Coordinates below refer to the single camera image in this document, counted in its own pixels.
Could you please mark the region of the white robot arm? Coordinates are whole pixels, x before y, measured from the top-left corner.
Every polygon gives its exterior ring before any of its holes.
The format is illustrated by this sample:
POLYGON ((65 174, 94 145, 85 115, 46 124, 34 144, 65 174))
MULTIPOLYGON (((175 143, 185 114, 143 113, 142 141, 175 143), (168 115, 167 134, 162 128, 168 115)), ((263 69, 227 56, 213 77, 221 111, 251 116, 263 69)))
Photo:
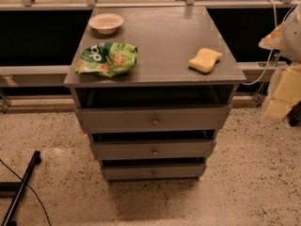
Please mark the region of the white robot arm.
POLYGON ((280 55, 291 61, 288 68, 272 82, 271 99, 264 115, 273 120, 282 120, 295 105, 301 102, 301 5, 261 39, 259 46, 267 50, 279 50, 280 55))

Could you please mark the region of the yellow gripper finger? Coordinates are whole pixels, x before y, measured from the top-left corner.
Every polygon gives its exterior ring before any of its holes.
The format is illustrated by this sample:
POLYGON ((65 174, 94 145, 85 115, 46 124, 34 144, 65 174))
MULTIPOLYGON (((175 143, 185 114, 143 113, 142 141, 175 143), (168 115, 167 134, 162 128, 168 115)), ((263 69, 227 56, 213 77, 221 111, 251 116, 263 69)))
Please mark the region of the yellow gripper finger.
POLYGON ((259 42, 259 46, 266 50, 279 50, 282 38, 284 23, 278 25, 270 34, 265 36, 259 42))
POLYGON ((273 120, 284 119, 301 102, 301 64, 293 62, 281 71, 265 108, 264 115, 273 120))

